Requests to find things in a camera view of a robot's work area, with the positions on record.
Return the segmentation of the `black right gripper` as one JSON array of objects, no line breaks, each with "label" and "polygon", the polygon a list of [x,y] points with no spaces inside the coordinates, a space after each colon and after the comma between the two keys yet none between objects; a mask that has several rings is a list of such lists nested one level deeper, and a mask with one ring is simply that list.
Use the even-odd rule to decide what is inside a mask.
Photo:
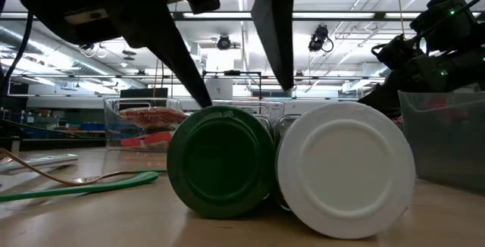
[{"label": "black right gripper", "polygon": [[403,92],[445,92],[448,90],[449,69],[446,62],[436,56],[418,55],[404,67],[391,70],[382,85],[358,100],[387,117],[399,117],[401,108],[398,90]]}]

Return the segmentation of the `red orange snack bag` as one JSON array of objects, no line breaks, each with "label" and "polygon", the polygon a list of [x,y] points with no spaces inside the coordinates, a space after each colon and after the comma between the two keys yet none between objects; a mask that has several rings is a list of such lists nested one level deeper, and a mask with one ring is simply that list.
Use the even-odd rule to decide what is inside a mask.
[{"label": "red orange snack bag", "polygon": [[143,129],[157,129],[180,124],[187,115],[182,111],[166,107],[128,108],[119,111],[122,119]]}]

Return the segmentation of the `grey plastic bin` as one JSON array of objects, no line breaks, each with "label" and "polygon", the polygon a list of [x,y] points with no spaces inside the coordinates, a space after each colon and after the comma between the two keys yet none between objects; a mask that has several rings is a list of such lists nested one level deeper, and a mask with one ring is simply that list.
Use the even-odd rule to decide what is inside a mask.
[{"label": "grey plastic bin", "polygon": [[485,92],[400,92],[399,102],[418,177],[485,194]]}]

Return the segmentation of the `white lidded spice jar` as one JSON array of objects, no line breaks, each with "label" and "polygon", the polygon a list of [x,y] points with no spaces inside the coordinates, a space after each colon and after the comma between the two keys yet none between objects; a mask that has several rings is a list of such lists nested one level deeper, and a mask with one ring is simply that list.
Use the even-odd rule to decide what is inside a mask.
[{"label": "white lidded spice jar", "polygon": [[306,226],[361,239],[405,213],[416,171],[408,141],[386,115],[357,102],[330,102],[287,128],[276,175],[287,207]]}]

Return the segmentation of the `green lidded spice jar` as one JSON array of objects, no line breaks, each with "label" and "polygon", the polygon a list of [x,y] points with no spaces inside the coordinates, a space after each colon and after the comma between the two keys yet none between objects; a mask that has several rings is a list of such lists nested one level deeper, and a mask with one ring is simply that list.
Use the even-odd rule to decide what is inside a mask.
[{"label": "green lidded spice jar", "polygon": [[188,116],[167,151],[177,197],[203,217],[227,219],[257,207],[276,186],[276,151],[267,127],[232,106]]}]

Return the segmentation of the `silver metal spoon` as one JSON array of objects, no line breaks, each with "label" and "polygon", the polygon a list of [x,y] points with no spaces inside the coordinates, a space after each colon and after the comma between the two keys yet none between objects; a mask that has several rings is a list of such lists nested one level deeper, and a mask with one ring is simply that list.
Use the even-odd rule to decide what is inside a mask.
[{"label": "silver metal spoon", "polygon": [[[35,167],[38,170],[54,167],[64,167],[76,164],[79,160],[78,155],[63,154],[63,155],[48,155],[41,158],[26,159],[25,162]],[[22,166],[16,161],[10,161],[5,164],[0,164],[0,174],[18,174],[29,172],[30,169]]]}]

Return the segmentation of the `copper metal spoon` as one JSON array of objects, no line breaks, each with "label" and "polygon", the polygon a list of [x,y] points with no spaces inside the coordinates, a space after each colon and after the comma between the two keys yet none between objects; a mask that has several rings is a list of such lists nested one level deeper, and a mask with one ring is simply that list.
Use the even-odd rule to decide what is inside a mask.
[{"label": "copper metal spoon", "polygon": [[77,178],[72,180],[64,180],[57,177],[53,177],[50,174],[43,172],[42,170],[38,170],[35,167],[31,166],[30,164],[26,163],[24,159],[21,159],[19,156],[13,155],[10,151],[4,148],[0,148],[0,164],[5,164],[10,161],[16,161],[17,163],[21,164],[24,167],[30,169],[30,171],[40,174],[41,176],[47,177],[50,180],[54,180],[57,183],[64,184],[66,186],[87,186],[97,183],[98,181],[108,179],[110,177],[116,177],[121,175],[135,175],[137,170],[125,170],[125,171],[116,171],[110,174],[104,174],[97,177],[87,177],[87,178]]}]

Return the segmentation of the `round black ceiling lamp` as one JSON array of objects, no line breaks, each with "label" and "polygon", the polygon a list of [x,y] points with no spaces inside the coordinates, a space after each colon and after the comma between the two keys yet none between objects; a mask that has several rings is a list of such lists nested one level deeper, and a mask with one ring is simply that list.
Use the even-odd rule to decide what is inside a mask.
[{"label": "round black ceiling lamp", "polygon": [[217,48],[219,50],[228,50],[232,45],[230,41],[230,37],[228,35],[221,35],[219,40],[217,41]]}]

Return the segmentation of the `black monitor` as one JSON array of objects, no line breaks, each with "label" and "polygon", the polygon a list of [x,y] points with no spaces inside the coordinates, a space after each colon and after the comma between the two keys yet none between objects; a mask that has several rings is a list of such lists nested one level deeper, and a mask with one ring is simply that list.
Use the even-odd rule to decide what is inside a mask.
[{"label": "black monitor", "polygon": [[167,98],[167,88],[125,89],[120,91],[120,98]]}]

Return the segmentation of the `clear plastic spice bin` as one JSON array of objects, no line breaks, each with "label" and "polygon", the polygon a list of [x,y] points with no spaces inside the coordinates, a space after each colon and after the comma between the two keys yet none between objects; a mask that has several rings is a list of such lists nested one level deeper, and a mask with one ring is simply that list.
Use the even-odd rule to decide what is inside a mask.
[{"label": "clear plastic spice bin", "polygon": [[284,115],[284,103],[243,100],[214,100],[213,105],[242,109],[257,117],[267,128]]}]

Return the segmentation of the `white column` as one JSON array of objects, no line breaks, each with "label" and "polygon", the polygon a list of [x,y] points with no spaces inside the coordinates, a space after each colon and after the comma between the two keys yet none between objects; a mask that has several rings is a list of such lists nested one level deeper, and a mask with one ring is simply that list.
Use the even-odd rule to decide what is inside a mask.
[{"label": "white column", "polygon": [[224,78],[211,78],[205,81],[211,100],[232,100],[233,81]]}]

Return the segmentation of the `clear plastic snack bin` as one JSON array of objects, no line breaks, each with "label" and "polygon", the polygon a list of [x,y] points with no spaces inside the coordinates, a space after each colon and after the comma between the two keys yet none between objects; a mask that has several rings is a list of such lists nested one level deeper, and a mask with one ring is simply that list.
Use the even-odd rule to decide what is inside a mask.
[{"label": "clear plastic snack bin", "polygon": [[[144,136],[151,133],[158,133],[163,131],[172,131],[174,133],[175,130],[182,122],[170,125],[168,127],[162,127],[157,129],[143,129],[141,127],[138,127],[134,123],[131,123],[127,120],[122,119],[119,115],[119,111],[128,109],[128,108],[152,108],[152,107],[173,108],[178,111],[182,111],[184,114],[186,114],[182,109],[181,103],[178,100],[173,98],[109,98],[104,101],[105,122],[108,117],[117,117],[118,120],[124,123],[121,138],[119,139],[119,141],[121,141],[122,139],[134,138],[138,136]],[[122,147],[121,143],[117,146],[107,145],[107,141],[106,141],[106,146],[108,149],[124,150],[124,151],[156,151],[156,152],[167,151],[167,150],[160,151],[160,150],[148,150],[148,149],[127,149]]]}]

